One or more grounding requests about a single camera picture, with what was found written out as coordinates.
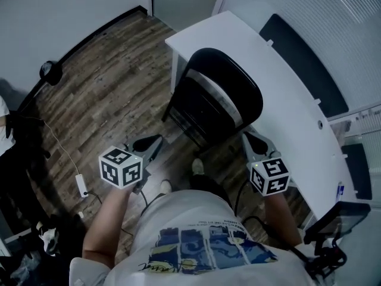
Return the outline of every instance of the desk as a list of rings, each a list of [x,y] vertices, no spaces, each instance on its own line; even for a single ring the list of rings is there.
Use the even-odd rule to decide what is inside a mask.
[[[165,42],[173,50],[172,91],[185,62],[201,48],[223,51],[253,78],[264,105],[262,115],[252,126],[282,153],[292,179],[317,219],[334,206],[339,182],[345,185],[342,200],[355,200],[348,166],[318,102],[256,31],[225,12],[188,27]]]

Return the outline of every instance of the black folding chair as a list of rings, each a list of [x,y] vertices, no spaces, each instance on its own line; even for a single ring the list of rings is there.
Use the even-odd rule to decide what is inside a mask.
[[[236,125],[219,101],[194,78],[187,76],[189,70],[204,75],[224,90],[241,117],[240,124]],[[207,145],[201,146],[196,141],[191,130],[185,128],[170,113],[172,108],[190,124],[190,128],[194,128],[207,141]],[[203,153],[257,120],[262,109],[261,91],[248,74],[225,53],[203,48],[190,58],[162,121],[170,116],[200,148],[199,153]]]

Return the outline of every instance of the shoe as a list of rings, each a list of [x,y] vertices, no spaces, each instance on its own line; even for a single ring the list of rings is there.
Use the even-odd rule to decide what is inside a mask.
[[[204,174],[204,164],[201,159],[196,158],[192,163],[193,175],[203,175]]]
[[[55,256],[58,252],[58,237],[60,236],[57,228],[48,229],[42,222],[38,222],[36,229],[39,238],[43,241],[43,250],[50,256]]]
[[[172,193],[172,185],[168,180],[163,180],[160,183],[160,194]]]

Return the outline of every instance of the black baseboard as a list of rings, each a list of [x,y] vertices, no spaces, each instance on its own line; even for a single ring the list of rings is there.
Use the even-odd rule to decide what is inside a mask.
[[[126,11],[122,15],[112,19],[105,25],[101,26],[98,30],[91,33],[88,37],[84,38],[81,42],[79,42],[73,49],[71,49],[68,53],[66,53],[60,60],[57,61],[57,64],[62,65],[65,61],[67,61],[75,52],[77,52],[81,47],[86,45],[91,39],[93,39],[95,36],[102,33],[104,30],[107,30],[112,25],[116,24],[116,22],[128,17],[129,15],[132,15],[133,13],[140,11],[147,15],[147,10],[139,5],[138,7],[133,8],[132,10]],[[36,86],[32,89],[32,91],[29,92],[29,94],[25,97],[23,102],[18,108],[18,112],[22,112],[25,110],[25,108],[31,103],[32,99],[36,96],[36,94],[39,92],[41,87],[43,86],[45,82],[43,80],[38,81]]]

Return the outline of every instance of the white cable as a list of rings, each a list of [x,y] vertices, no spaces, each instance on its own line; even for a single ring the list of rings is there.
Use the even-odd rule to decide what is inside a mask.
[[[71,158],[71,156],[69,155],[69,153],[67,152],[67,150],[61,145],[60,140],[54,135],[54,133],[53,133],[53,129],[47,124],[47,122],[44,121],[44,120],[42,120],[42,119],[38,119],[37,117],[24,117],[24,118],[25,118],[25,119],[35,119],[35,120],[40,120],[40,121],[43,121],[43,122],[44,122],[44,124],[50,129],[50,131],[51,131],[53,137],[56,139],[58,145],[59,145],[59,146],[62,148],[62,150],[67,154],[67,156],[69,157],[69,159],[71,160],[71,162],[73,162],[73,165],[75,166],[75,168],[76,168],[76,170],[77,170],[77,174],[79,175],[80,172],[79,172],[79,169],[78,169],[77,165],[75,164],[75,162],[73,161],[73,159]]]

